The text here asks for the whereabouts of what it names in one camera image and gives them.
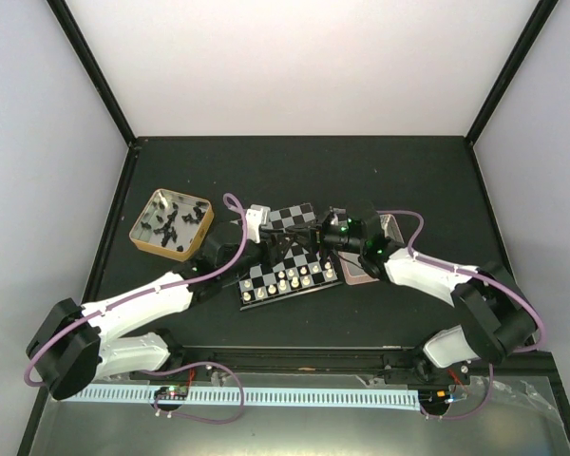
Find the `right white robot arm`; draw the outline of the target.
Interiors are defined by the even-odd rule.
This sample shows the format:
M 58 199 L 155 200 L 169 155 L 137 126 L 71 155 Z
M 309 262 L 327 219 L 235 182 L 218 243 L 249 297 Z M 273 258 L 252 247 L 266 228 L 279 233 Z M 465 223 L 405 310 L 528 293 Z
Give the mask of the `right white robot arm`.
M 447 368 L 465 361 L 499 365 L 513 353 L 530 351 L 526 342 L 531 336 L 545 334 L 537 311 L 505 268 L 424 255 L 411 242 L 387 235 L 380 213 L 367 201 L 342 216 L 325 212 L 310 222 L 308 239 L 322 256 L 355 254 L 371 278 L 414 289 L 454 309 L 458 325 L 430 336 L 412 360 L 415 376 L 425 383 L 436 382 Z

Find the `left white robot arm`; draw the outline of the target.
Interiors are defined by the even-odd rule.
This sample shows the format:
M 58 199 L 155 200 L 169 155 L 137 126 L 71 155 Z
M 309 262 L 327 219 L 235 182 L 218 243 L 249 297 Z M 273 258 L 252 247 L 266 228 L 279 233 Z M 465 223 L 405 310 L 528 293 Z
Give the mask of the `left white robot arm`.
M 74 396 L 92 382 L 131 371 L 178 377 L 185 357 L 160 332 L 137 329 L 202 303 L 256 265 L 274 266 L 296 241 L 291 229 L 226 222 L 199 249 L 146 285 L 101 301 L 55 304 L 26 348 L 24 380 L 46 387 L 55 400 Z

